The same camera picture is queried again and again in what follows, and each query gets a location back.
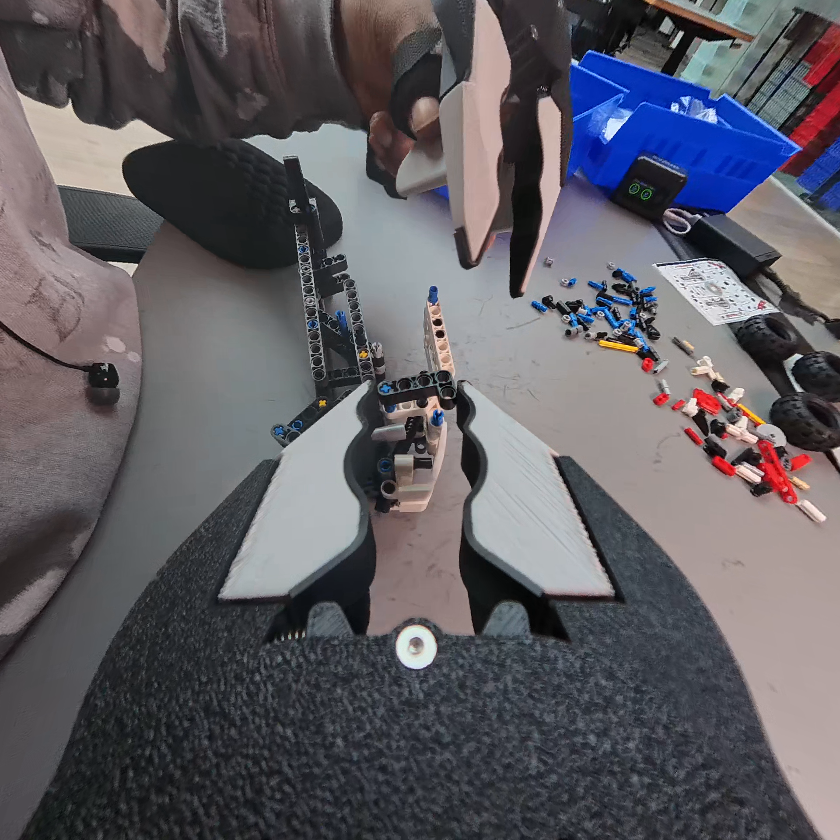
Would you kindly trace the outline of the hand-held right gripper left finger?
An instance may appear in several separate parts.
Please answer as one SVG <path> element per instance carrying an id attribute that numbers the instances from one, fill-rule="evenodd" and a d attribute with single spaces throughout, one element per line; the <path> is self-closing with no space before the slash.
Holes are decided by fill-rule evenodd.
<path id="1" fill-rule="evenodd" d="M 370 513 L 358 473 L 375 405 L 365 382 L 282 451 L 220 602 L 290 600 L 361 549 Z"/>

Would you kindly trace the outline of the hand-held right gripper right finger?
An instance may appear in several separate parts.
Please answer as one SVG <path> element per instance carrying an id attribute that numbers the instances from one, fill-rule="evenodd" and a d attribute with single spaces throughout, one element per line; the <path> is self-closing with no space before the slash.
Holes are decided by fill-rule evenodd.
<path id="1" fill-rule="evenodd" d="M 467 554 L 549 599 L 616 588 L 560 471 L 560 455 L 468 381 L 457 388 Z"/>

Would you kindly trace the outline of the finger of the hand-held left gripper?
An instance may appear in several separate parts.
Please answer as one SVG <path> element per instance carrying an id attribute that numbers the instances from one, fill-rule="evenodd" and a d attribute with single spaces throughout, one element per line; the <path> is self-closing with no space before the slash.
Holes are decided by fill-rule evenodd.
<path id="1" fill-rule="evenodd" d="M 437 2 L 442 29 L 439 127 L 460 265 L 477 266 L 500 204 L 501 104 L 511 58 L 486 1 Z"/>
<path id="2" fill-rule="evenodd" d="M 561 191 L 562 114 L 548 93 L 535 102 L 524 152 L 513 165 L 509 292 L 514 299 L 524 296 Z"/>

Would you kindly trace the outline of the white toy truck model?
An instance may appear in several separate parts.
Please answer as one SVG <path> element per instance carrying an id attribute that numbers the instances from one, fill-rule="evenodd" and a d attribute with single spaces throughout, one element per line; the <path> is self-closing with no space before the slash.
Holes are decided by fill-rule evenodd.
<path id="1" fill-rule="evenodd" d="M 297 267 L 316 395 L 291 421 L 273 426 L 271 436 L 285 448 L 359 385 L 372 382 L 380 417 L 372 424 L 376 465 L 369 471 L 365 492 L 375 499 L 375 508 L 380 512 L 423 512 L 434 494 L 445 460 L 446 411 L 434 398 L 391 406 L 380 403 L 376 385 L 391 381 L 386 378 L 384 350 L 369 338 L 346 257 L 328 253 L 319 201 L 306 185 L 298 157 L 286 156 L 284 160 L 295 195 L 290 209 L 297 216 Z M 427 295 L 423 339 L 426 366 L 420 372 L 448 371 L 456 382 L 436 287 L 430 287 Z"/>

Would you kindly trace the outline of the person's left forearm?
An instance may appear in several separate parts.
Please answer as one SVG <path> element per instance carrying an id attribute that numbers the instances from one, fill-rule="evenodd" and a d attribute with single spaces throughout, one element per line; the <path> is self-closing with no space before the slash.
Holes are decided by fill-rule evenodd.
<path id="1" fill-rule="evenodd" d="M 139 120 L 195 144 L 337 123 L 360 108 L 334 44 L 333 2 L 2 1 L 18 91 L 84 123 Z"/>

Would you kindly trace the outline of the person's left hand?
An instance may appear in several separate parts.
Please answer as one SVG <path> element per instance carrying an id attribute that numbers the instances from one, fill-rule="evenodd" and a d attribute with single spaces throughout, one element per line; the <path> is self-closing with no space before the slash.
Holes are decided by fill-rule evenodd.
<path id="1" fill-rule="evenodd" d="M 439 137 L 438 102 L 420 98 L 408 120 L 413 135 L 404 134 L 389 112 L 392 60 L 404 39 L 435 28 L 429 1 L 338 1 L 333 3 L 333 40 L 339 67 L 369 134 L 377 164 L 395 175 L 414 147 Z"/>

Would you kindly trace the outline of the pile of blue black toy pieces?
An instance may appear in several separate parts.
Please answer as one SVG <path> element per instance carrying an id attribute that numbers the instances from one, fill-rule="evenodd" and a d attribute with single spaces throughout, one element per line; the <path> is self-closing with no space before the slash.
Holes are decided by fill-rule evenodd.
<path id="1" fill-rule="evenodd" d="M 601 280 L 561 278 L 560 289 L 577 293 L 576 298 L 562 300 L 546 295 L 532 300 L 530 306 L 540 314 L 553 312 L 569 341 L 631 354 L 638 358 L 643 372 L 663 372 L 668 361 L 655 347 L 662 337 L 656 325 L 656 287 L 640 287 L 633 274 L 613 262 L 608 262 L 605 270 Z"/>

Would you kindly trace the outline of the wooden table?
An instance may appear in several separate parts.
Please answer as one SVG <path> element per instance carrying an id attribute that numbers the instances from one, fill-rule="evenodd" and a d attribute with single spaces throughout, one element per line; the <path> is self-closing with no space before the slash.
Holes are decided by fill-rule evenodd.
<path id="1" fill-rule="evenodd" d="M 677 75 L 683 59 L 697 39 L 709 43 L 738 40 L 748 44 L 755 38 L 755 35 L 722 22 L 719 16 L 699 10 L 691 4 L 672 1 L 644 1 L 644 4 L 666 16 L 681 33 L 678 44 L 659 71 L 665 76 Z"/>

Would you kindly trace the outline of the black power adapter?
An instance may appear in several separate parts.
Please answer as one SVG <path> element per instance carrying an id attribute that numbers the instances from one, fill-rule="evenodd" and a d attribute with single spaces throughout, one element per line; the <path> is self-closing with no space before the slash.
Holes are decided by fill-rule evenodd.
<path id="1" fill-rule="evenodd" d="M 685 236 L 703 256 L 728 266 L 741 280 L 748 280 L 772 268 L 781 253 L 729 215 L 700 217 Z"/>

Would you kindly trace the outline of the toy sticker sheet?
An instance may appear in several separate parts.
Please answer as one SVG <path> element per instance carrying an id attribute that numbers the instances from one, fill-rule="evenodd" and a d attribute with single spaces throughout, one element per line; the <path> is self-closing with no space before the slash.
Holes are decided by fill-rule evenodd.
<path id="1" fill-rule="evenodd" d="M 686 259 L 656 263 L 654 267 L 713 326 L 740 324 L 779 312 L 719 260 Z"/>

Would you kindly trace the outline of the pile of red white toy pieces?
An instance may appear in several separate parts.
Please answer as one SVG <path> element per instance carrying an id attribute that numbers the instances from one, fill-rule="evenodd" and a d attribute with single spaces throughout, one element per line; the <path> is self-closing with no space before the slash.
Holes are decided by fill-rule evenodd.
<path id="1" fill-rule="evenodd" d="M 640 358 L 641 370 L 656 379 L 652 403 L 681 415 L 682 434 L 714 470 L 739 480 L 752 497 L 777 497 L 811 522 L 827 522 L 827 515 L 807 497 L 810 486 L 796 475 L 812 457 L 795 454 L 792 440 L 780 427 L 764 422 L 745 406 L 744 390 L 730 386 L 709 357 L 702 357 L 689 371 L 700 383 L 685 395 L 675 393 L 664 378 L 665 359 L 650 352 Z"/>

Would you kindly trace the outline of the black rounded cushion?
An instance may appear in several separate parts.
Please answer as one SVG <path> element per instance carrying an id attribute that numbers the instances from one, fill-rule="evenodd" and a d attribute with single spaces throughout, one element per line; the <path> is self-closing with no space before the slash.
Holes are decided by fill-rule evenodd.
<path id="1" fill-rule="evenodd" d="M 171 140 L 133 150 L 122 176 L 134 197 L 209 253 L 277 270 L 298 261 L 285 163 L 244 140 Z"/>

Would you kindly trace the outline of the stack of blue crates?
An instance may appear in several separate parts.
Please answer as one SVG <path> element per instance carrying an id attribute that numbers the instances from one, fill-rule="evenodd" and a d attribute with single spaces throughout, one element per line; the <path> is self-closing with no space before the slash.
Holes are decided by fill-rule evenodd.
<path id="1" fill-rule="evenodd" d="M 839 211 L 839 139 L 804 170 L 796 183 L 805 191 L 805 200 L 814 207 Z"/>

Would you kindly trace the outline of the stack of red crates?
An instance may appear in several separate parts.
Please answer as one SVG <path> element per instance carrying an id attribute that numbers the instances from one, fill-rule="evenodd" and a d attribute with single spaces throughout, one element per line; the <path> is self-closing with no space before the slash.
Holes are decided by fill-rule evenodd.
<path id="1" fill-rule="evenodd" d="M 805 53 L 803 83 L 805 99 L 791 114 L 788 137 L 800 151 L 781 167 L 781 172 L 801 175 L 838 138 L 839 133 L 839 26 L 825 33 Z"/>

